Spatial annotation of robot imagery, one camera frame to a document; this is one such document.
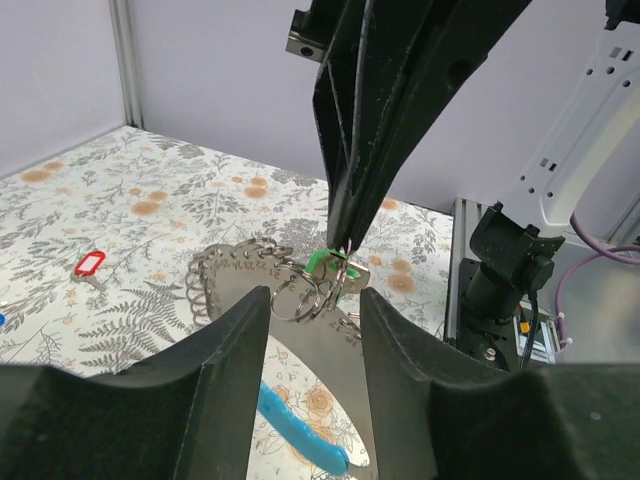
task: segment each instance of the orange flower pattern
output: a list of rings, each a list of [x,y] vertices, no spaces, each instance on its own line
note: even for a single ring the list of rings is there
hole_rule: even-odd
[[[194,331],[183,287],[194,252],[268,236],[304,263],[326,246],[326,183],[131,127],[3,181],[0,363],[50,363],[82,376],[121,370]],[[450,217],[385,199],[354,259],[370,268],[371,286],[432,333],[445,311],[450,232]],[[96,273],[105,292],[69,279],[69,266],[91,250],[107,254]],[[145,315],[143,302],[162,318]],[[358,297],[340,307],[357,312]],[[148,342],[131,342],[130,325],[147,325]],[[263,378],[314,432],[355,463],[366,460],[340,399],[273,338]],[[323,478],[259,415],[248,475]]]

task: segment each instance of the blue handle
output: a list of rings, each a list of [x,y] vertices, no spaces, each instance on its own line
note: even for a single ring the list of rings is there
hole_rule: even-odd
[[[349,457],[344,448],[332,445],[296,417],[266,383],[260,382],[258,411],[293,448],[331,475],[346,475]]]

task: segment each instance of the white wall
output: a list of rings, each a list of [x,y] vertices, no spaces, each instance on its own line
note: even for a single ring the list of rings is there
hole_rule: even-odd
[[[576,85],[604,26],[604,3],[533,0],[426,135],[391,194],[441,210],[457,196],[495,201]],[[309,0],[132,4],[146,128],[324,176],[311,106],[318,65],[284,51],[293,11]],[[638,141],[630,136],[614,156],[580,206],[582,222],[597,234],[639,193]],[[478,164],[486,166],[482,175]]]
[[[0,177],[123,123],[107,0],[3,0]]]

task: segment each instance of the gray leaf pattern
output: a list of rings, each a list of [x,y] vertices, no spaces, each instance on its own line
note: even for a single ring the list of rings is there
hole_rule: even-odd
[[[2,179],[0,361],[83,376],[126,368],[195,331],[183,288],[194,253],[269,236],[304,262],[325,246],[326,215],[324,181],[131,127]],[[451,227],[446,215],[386,199],[355,254],[370,284],[432,333],[445,312]],[[93,250],[106,254],[96,272],[105,292],[70,278]],[[357,311],[357,297],[341,308]],[[349,455],[363,453],[337,402],[326,416],[309,406],[319,380],[274,339],[264,378]],[[258,415],[249,478],[276,471],[332,478]]]

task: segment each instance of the chain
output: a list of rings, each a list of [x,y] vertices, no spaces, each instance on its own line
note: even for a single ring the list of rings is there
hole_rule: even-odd
[[[342,284],[344,284],[346,279],[347,260],[344,261],[344,266],[341,267],[337,280],[332,282],[329,279],[318,279],[309,274],[304,266],[297,264],[291,259],[291,255],[293,254],[292,247],[278,245],[272,238],[256,237],[245,240],[233,247],[229,253],[231,258],[237,258],[238,256],[249,258],[249,256],[253,254],[258,255],[260,258],[275,258],[278,260],[278,263],[275,264],[276,269],[287,270],[291,273],[289,278],[276,288],[271,295],[270,306],[271,313],[274,316],[287,322],[306,323],[315,319],[325,310],[333,311],[335,308],[335,300],[342,291]],[[185,277],[186,297],[187,300],[189,300],[194,322],[201,326],[205,324],[202,320],[205,320],[205,322],[210,321],[209,310],[207,308],[209,304],[208,298],[214,294],[212,291],[207,291],[207,269],[216,257],[222,255],[224,255],[224,252],[221,250],[221,245],[211,245],[204,251],[194,255],[189,263],[189,269]],[[293,317],[280,315],[275,309],[278,296],[293,283],[300,280],[309,285],[309,290],[301,299]],[[305,306],[309,303],[312,296],[315,297],[315,301],[310,308],[305,310]],[[354,340],[361,340],[360,327],[353,321],[353,318],[357,317],[357,314],[349,314],[346,318],[340,317],[339,322],[340,325],[347,328],[347,336]]]

